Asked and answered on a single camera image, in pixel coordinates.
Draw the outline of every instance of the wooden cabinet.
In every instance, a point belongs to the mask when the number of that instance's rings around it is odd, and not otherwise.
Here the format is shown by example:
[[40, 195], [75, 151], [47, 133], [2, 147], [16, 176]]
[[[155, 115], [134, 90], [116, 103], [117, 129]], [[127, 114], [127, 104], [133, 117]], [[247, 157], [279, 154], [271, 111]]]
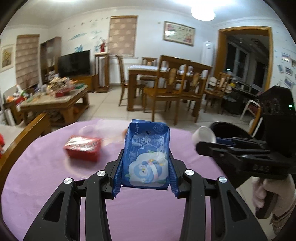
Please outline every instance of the wooden cabinet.
[[85, 76], [71, 76], [72, 80], [77, 80], [78, 83], [88, 85], [88, 91], [94, 91], [94, 78], [95, 75], [85, 75]]
[[42, 84], [48, 83], [48, 75], [51, 71], [57, 74], [58, 61], [61, 56], [61, 37], [54, 37], [40, 44], [40, 68]]
[[[100, 58], [104, 58], [102, 68], [100, 68]], [[94, 89], [96, 92], [108, 92], [109, 91], [109, 53], [95, 53], [94, 54]]]

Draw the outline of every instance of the wooden door frame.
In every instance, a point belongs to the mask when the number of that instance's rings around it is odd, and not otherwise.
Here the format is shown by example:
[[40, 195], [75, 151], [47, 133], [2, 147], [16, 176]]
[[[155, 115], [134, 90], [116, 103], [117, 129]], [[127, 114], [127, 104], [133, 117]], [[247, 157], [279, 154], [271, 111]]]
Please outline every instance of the wooden door frame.
[[266, 82], [264, 86], [264, 91], [269, 89], [272, 68], [274, 63], [274, 43], [272, 37], [271, 27], [264, 26], [241, 26], [234, 28], [219, 29], [217, 56], [214, 76], [217, 77], [220, 72], [224, 71], [226, 57], [227, 57], [227, 36], [228, 35], [238, 35], [238, 34], [249, 34], [249, 35], [263, 35], [269, 37], [269, 60], [268, 60], [268, 72], [266, 77]]

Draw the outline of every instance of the black handheld device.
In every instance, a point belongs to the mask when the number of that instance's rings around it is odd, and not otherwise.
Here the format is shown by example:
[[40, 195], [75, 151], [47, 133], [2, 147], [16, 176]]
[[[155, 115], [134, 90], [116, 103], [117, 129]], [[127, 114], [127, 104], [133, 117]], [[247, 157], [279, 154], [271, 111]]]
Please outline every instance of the black handheld device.
[[[120, 191], [122, 156], [123, 150], [116, 161], [107, 163], [104, 170], [88, 179], [63, 180], [33, 221], [24, 241], [79, 241], [81, 197], [86, 198], [86, 241], [111, 241], [105, 199], [113, 200]], [[203, 178], [171, 153], [169, 157], [172, 192], [186, 199], [181, 241], [205, 240], [205, 196], [211, 200], [211, 241], [267, 241], [251, 210], [225, 177]]]
[[[230, 138], [235, 147], [200, 142], [196, 151], [235, 167], [238, 174], [285, 179], [289, 173], [296, 173], [296, 112], [292, 93], [287, 88], [274, 86], [262, 93], [259, 101], [265, 141]], [[277, 194], [267, 192], [265, 205], [257, 209], [256, 217], [268, 218], [277, 198]]]

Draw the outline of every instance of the ceiling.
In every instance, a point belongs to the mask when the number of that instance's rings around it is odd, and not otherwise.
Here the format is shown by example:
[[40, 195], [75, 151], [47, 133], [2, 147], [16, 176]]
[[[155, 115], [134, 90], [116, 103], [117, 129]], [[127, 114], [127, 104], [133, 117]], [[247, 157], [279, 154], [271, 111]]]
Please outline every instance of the ceiling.
[[[53, 26], [71, 16], [95, 9], [116, 7], [150, 8], [180, 12], [191, 18], [190, 1], [203, 0], [76, 0], [74, 2], [56, 2], [54, 0], [28, 0], [12, 17], [8, 26], [33, 24]], [[263, 0], [207, 0], [214, 1], [214, 20], [205, 22], [216, 25], [220, 22], [245, 18], [267, 17], [279, 19], [276, 13]]]
[[254, 45], [254, 42], [251, 39], [258, 39], [263, 45], [269, 49], [269, 37], [268, 36], [262, 36], [262, 35], [233, 35], [236, 39], [240, 40], [242, 38], [242, 42], [246, 45]]

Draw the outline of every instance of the framed picture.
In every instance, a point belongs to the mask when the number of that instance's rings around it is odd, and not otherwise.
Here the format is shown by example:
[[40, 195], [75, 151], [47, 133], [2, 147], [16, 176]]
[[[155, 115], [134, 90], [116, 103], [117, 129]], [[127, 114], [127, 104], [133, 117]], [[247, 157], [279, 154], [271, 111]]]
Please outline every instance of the framed picture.
[[195, 28], [165, 21], [163, 40], [193, 46]]
[[296, 68], [296, 60], [294, 60], [294, 59], [291, 59], [291, 60], [292, 60], [292, 67]]
[[293, 75], [293, 71], [291, 69], [289, 69], [289, 68], [286, 67], [286, 74], [292, 76]]
[[284, 80], [285, 85], [291, 90], [294, 87], [294, 82], [292, 82], [288, 77]]
[[11, 69], [14, 65], [14, 44], [0, 48], [0, 72]]
[[281, 54], [281, 59], [282, 59], [282, 60], [285, 60], [285, 61], [287, 61], [287, 62], [289, 62], [289, 63], [291, 62], [291, 60], [290, 60], [290, 59], [291, 59], [291, 56], [288, 55], [288, 54], [286, 54], [286, 53], [282, 53], [282, 54]]
[[279, 68], [279, 73], [284, 73], [284, 68], [281, 64], [278, 65], [278, 68]]

